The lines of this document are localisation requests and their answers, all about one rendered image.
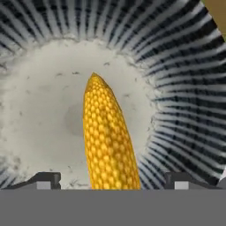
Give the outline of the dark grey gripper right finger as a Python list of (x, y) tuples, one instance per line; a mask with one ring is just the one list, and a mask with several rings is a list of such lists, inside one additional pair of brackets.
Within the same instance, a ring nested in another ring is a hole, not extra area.
[(164, 188), (168, 190), (226, 190), (226, 178), (221, 180), (217, 185), (209, 185), (194, 179), (184, 172), (167, 172), (165, 180)]

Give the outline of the black and white striped plate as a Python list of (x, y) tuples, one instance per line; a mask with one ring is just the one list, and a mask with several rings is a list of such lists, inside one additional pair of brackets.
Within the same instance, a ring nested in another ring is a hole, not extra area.
[(226, 177), (226, 41), (202, 0), (0, 0), (0, 189), (60, 172), (90, 189), (87, 81), (112, 89), (141, 189)]

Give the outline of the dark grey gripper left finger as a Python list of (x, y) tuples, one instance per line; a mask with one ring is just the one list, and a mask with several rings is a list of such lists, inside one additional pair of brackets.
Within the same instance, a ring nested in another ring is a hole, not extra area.
[(25, 182), (6, 187), (6, 190), (35, 189), (35, 190), (60, 190), (60, 172), (38, 172)]

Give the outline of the yellow corn cob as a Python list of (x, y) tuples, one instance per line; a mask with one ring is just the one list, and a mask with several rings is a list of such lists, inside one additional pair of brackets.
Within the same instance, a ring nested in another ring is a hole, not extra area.
[(83, 135), (92, 189), (141, 188), (123, 111), (112, 89), (95, 72), (88, 79), (84, 93)]

